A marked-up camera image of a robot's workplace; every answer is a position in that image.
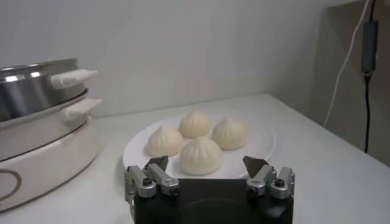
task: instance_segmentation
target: metal bracket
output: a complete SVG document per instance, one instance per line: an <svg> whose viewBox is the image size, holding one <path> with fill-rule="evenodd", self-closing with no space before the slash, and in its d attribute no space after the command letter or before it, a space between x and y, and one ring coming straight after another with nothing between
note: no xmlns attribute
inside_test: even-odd
<svg viewBox="0 0 390 224"><path fill-rule="evenodd" d="M156 195L156 183L145 176L138 166L129 166L126 174L126 194L138 194L143 198Z"/></svg>
<svg viewBox="0 0 390 224"><path fill-rule="evenodd" d="M173 197L179 194L179 180L170 177L157 164L149 164L145 173L150 179L160 185L162 194Z"/></svg>
<svg viewBox="0 0 390 224"><path fill-rule="evenodd" d="M295 173L292 168L283 167L276 180L271 183L270 192L275 198L286 199L294 196Z"/></svg>
<svg viewBox="0 0 390 224"><path fill-rule="evenodd" d="M276 170L270 165L264 165L260 171L246 181L246 192L250 197L258 197L266 193L266 187L276 179Z"/></svg>

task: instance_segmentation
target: white table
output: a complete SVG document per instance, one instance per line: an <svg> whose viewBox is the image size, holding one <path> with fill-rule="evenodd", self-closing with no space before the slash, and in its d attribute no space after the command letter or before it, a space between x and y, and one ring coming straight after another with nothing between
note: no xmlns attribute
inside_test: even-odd
<svg viewBox="0 0 390 224"><path fill-rule="evenodd" d="M72 180L0 214L0 223L132 223L124 201L122 152L149 124L179 113L221 107L272 124L271 164L296 173L294 223L389 223L390 168L269 95L97 119L105 150Z"/></svg>

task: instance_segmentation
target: white handle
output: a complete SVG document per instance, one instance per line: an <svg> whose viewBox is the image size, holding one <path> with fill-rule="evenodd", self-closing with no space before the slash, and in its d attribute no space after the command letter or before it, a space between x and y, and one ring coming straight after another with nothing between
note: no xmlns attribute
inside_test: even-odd
<svg viewBox="0 0 390 224"><path fill-rule="evenodd" d="M78 69L75 71L65 72L53 75L50 79L51 85L55 89L69 88L71 86L82 83L90 77L96 75L97 71Z"/></svg>
<svg viewBox="0 0 390 224"><path fill-rule="evenodd" d="M86 98L84 100L78 101L77 103L62 109L61 119L62 121L73 121L79 117L86 115L102 102L101 99L92 99Z"/></svg>

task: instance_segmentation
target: steamed bun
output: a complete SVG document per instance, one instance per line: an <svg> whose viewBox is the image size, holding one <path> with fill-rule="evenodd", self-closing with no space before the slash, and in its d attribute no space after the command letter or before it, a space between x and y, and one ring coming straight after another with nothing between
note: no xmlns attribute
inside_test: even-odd
<svg viewBox="0 0 390 224"><path fill-rule="evenodd" d="M184 137L205 136L211 130L211 120L205 114L194 111L182 119L179 130Z"/></svg>
<svg viewBox="0 0 390 224"><path fill-rule="evenodd" d="M247 144L249 129L241 121L227 118L215 126L212 138L222 149L234 150Z"/></svg>
<svg viewBox="0 0 390 224"><path fill-rule="evenodd" d="M160 127L147 142L147 151L152 156L172 156L181 151L185 141L175 128Z"/></svg>
<svg viewBox="0 0 390 224"><path fill-rule="evenodd" d="M222 150L207 137L197 137L180 153L180 166L190 175L206 175L222 165Z"/></svg>

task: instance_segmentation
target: white wall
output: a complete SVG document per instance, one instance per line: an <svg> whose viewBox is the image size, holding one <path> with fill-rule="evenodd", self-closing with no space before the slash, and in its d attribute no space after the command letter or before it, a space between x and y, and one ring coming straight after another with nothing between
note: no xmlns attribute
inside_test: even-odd
<svg viewBox="0 0 390 224"><path fill-rule="evenodd" d="M306 113L322 9L346 0L5 0L0 66L78 57L97 116L271 92Z"/></svg>
<svg viewBox="0 0 390 224"><path fill-rule="evenodd" d="M371 130L369 154L390 166L390 7L379 1L377 70L370 84ZM322 18L308 116L323 123L332 97L336 74L349 47L363 2L330 9ZM364 148L366 107L360 75L361 31L358 32L351 61L341 76L328 129L351 144Z"/></svg>

